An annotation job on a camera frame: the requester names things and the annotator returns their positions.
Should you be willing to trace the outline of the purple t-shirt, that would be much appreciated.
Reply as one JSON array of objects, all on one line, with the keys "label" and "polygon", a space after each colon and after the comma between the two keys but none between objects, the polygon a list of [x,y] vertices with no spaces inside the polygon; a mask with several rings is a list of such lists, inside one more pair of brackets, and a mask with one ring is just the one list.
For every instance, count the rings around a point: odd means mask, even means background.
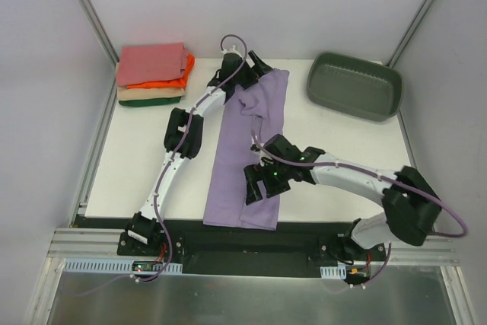
[{"label": "purple t-shirt", "polygon": [[251,151],[252,133],[266,142],[284,127],[289,71],[274,69],[246,90],[236,87],[226,103],[208,190],[203,224],[274,231],[280,198],[245,203],[244,168],[259,162]]}]

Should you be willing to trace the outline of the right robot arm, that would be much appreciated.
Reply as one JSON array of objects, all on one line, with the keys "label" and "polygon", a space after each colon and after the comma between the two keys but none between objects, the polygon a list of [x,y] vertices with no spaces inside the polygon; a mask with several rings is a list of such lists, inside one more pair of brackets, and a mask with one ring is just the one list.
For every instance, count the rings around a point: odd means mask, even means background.
[{"label": "right robot arm", "polygon": [[319,148],[300,150],[280,134],[251,149],[259,154],[259,162],[243,170],[248,206],[289,191],[294,180],[332,186],[383,209],[378,215],[354,220],[343,236],[328,245],[351,260],[360,260],[372,247],[394,238],[422,246],[441,213],[436,194],[413,167],[374,170],[338,159]]}]

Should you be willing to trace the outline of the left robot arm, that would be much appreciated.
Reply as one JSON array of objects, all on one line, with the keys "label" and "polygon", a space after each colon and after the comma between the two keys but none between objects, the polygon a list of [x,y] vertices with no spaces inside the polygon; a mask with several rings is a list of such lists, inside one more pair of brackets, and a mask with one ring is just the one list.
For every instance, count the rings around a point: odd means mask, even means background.
[{"label": "left robot arm", "polygon": [[255,52],[250,52],[253,65],[236,51],[224,54],[221,67],[207,84],[203,95],[191,107],[175,108],[170,113],[164,136],[166,150],[161,171],[145,204],[133,215],[126,227],[129,238],[143,255],[156,254],[161,246],[164,200],[178,170],[200,151],[204,119],[223,107],[234,95],[237,86],[248,89],[273,68]]}]

